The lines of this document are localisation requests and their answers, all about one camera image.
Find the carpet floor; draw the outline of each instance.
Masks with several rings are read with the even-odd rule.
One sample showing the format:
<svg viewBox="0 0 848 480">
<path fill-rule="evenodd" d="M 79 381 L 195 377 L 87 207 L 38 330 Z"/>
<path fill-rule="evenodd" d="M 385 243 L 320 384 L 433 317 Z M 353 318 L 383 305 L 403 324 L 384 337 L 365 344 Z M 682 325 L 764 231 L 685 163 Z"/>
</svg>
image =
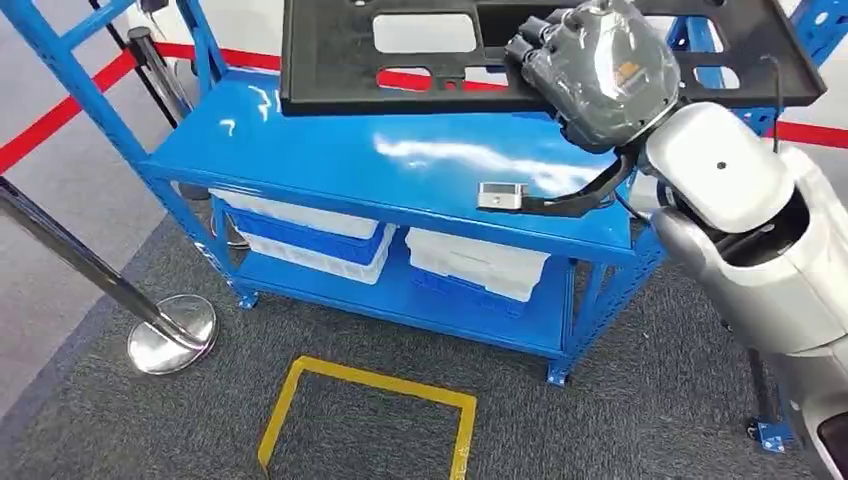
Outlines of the carpet floor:
<svg viewBox="0 0 848 480">
<path fill-rule="evenodd" d="M 301 355 L 474 395 L 468 478 L 799 478 L 803 458 L 744 435 L 748 357 L 675 265 L 658 270 L 564 389 L 546 361 L 287 298 L 241 311 L 166 219 L 126 275 L 151 298 L 198 293 L 221 323 L 198 365 L 144 376 L 137 322 L 102 299 L 0 423 L 0 478 L 261 478 L 256 450 Z M 445 478 L 458 410 L 304 374 L 273 478 Z"/>
</svg>

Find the blue bin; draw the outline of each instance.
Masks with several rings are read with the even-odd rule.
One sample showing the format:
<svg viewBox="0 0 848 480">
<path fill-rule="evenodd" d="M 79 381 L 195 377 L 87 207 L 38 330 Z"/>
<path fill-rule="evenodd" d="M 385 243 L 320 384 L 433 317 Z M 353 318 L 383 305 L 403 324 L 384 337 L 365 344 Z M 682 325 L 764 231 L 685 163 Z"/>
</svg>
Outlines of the blue bin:
<svg viewBox="0 0 848 480">
<path fill-rule="evenodd" d="M 230 216 L 240 232 L 276 240 L 295 247 L 347 260 L 358 265 L 370 265 L 383 241 L 385 223 L 379 223 L 374 235 L 369 239 L 346 237 L 334 233 L 322 232 L 294 223 L 277 220 L 253 212 L 226 206 L 224 211 Z"/>
<path fill-rule="evenodd" d="M 524 302 L 498 295 L 486 290 L 482 285 L 461 278 L 441 275 L 412 267 L 412 281 L 415 285 L 445 297 L 446 302 L 467 302 L 476 304 L 488 311 L 512 318 L 524 315 Z"/>
</svg>

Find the yellow floor tape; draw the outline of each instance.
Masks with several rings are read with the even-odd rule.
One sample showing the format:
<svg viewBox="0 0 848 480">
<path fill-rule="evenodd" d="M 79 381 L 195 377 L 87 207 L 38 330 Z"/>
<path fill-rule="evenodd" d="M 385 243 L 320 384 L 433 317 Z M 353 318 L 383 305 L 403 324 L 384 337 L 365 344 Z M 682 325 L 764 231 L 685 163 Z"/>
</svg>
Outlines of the yellow floor tape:
<svg viewBox="0 0 848 480">
<path fill-rule="evenodd" d="M 380 375 L 378 373 L 366 372 L 356 368 L 346 367 L 336 363 L 325 362 L 312 357 L 300 357 L 292 363 L 289 375 L 283 384 L 280 397 L 271 413 L 271 419 L 265 428 L 265 434 L 259 443 L 259 463 L 268 475 L 268 464 L 274 445 L 280 436 L 280 430 L 286 419 L 286 414 L 291 407 L 297 382 L 304 371 L 326 375 L 328 377 L 346 380 L 348 382 L 360 383 L 369 387 L 388 390 L 390 392 L 413 395 L 416 397 L 443 403 L 460 409 L 459 428 L 456 432 L 456 443 L 453 450 L 453 461 L 451 462 L 451 479 L 465 478 L 465 469 L 468 465 L 468 454 L 471 450 L 471 430 L 474 428 L 474 413 L 477 409 L 477 399 L 464 393 L 445 390 L 444 388 L 432 387 L 421 383 L 410 382 L 400 378 Z"/>
</svg>

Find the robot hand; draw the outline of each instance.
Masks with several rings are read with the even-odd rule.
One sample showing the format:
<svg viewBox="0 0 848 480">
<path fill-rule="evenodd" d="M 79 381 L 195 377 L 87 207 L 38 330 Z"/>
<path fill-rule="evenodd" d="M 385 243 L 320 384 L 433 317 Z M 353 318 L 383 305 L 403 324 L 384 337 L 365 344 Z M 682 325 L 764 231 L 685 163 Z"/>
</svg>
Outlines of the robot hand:
<svg viewBox="0 0 848 480">
<path fill-rule="evenodd" d="M 530 17 L 506 54 L 559 112 L 566 139 L 589 152 L 633 142 L 678 100 L 677 61 L 628 0 Z"/>
</svg>

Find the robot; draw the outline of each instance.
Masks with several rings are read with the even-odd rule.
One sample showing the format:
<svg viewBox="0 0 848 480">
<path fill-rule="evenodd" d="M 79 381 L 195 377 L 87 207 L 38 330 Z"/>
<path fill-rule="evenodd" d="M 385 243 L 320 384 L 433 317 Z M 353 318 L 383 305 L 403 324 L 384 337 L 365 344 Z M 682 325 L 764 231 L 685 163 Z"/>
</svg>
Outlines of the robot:
<svg viewBox="0 0 848 480">
<path fill-rule="evenodd" d="M 674 55 L 628 0 L 531 17 L 506 55 L 555 107 L 566 140 L 614 150 L 618 161 L 555 199 L 482 184 L 478 206 L 581 216 L 633 169 L 668 185 L 675 201 L 653 213 L 651 228 L 738 340 L 776 370 L 816 473 L 848 477 L 848 213 L 821 170 L 726 108 L 686 102 Z M 493 201 L 507 190 L 510 201 Z"/>
</svg>

